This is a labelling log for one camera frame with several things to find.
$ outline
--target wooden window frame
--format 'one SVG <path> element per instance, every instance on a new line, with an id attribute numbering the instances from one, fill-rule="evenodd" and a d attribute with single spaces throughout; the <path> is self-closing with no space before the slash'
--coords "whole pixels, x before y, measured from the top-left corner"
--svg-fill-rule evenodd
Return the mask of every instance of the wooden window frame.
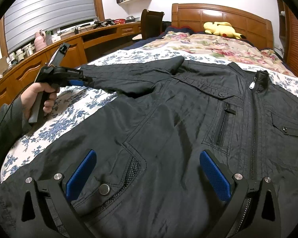
<path id="1" fill-rule="evenodd" d="M 94 0 L 94 6 L 95 6 L 96 15 L 99 17 L 99 20 L 104 21 L 105 16 L 104 16 L 102 0 Z M 2 56 L 9 57 L 7 41 L 6 41 L 6 33 L 4 29 L 4 16 L 0 20 L 0 50 L 1 50 Z"/>

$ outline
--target cabinet door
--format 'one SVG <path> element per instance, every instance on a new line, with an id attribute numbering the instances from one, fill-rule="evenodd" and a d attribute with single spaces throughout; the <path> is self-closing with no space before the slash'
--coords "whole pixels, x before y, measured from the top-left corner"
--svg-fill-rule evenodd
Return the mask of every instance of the cabinet door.
<path id="1" fill-rule="evenodd" d="M 10 77 L 6 78 L 0 84 L 0 107 L 3 104 L 9 105 L 13 99 L 16 97 L 16 93 L 13 89 L 12 83 L 10 81 Z"/>
<path id="2" fill-rule="evenodd" d="M 80 37 L 75 38 L 68 41 L 67 43 L 70 44 L 70 47 L 68 48 L 66 55 L 64 56 L 60 65 L 69 68 L 76 68 L 84 63 L 87 63 L 82 39 Z M 48 60 L 52 58 L 53 54 L 58 48 L 59 47 L 54 47 L 46 52 Z"/>
<path id="3" fill-rule="evenodd" d="M 26 64 L 22 65 L 11 75 L 11 82 L 13 83 L 16 93 L 19 93 L 27 85 L 32 83 L 40 68 L 48 62 L 46 54 L 40 54 L 28 61 Z"/>

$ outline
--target snap button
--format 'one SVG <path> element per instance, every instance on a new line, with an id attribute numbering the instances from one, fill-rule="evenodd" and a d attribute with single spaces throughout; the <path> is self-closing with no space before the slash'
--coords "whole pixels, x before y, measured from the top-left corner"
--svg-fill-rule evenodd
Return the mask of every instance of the snap button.
<path id="1" fill-rule="evenodd" d="M 110 192 L 110 187 L 107 184 L 103 183 L 101 186 L 99 186 L 99 193 L 101 195 L 106 196 L 109 194 L 109 192 Z"/>

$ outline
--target wooden desk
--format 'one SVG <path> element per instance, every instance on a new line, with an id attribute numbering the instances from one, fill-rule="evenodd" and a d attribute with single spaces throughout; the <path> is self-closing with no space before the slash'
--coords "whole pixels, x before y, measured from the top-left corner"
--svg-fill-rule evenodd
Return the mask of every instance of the wooden desk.
<path id="1" fill-rule="evenodd" d="M 63 42 L 69 43 L 70 47 L 61 62 L 61 66 L 75 68 L 87 63 L 84 49 L 109 40 L 139 33 L 140 22 L 127 23 L 82 32 L 47 46 L 24 59 L 0 79 L 0 107 L 4 103 L 10 104 L 27 85 L 35 80 L 40 68 L 49 62 L 54 52 Z"/>

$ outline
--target silver zipper pull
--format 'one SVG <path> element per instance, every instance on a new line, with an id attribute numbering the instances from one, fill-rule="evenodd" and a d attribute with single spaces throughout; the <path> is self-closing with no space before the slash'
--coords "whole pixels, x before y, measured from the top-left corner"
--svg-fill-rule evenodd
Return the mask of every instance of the silver zipper pull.
<path id="1" fill-rule="evenodd" d="M 250 84 L 250 89 L 255 87 L 256 77 L 254 77 L 254 81 Z"/>

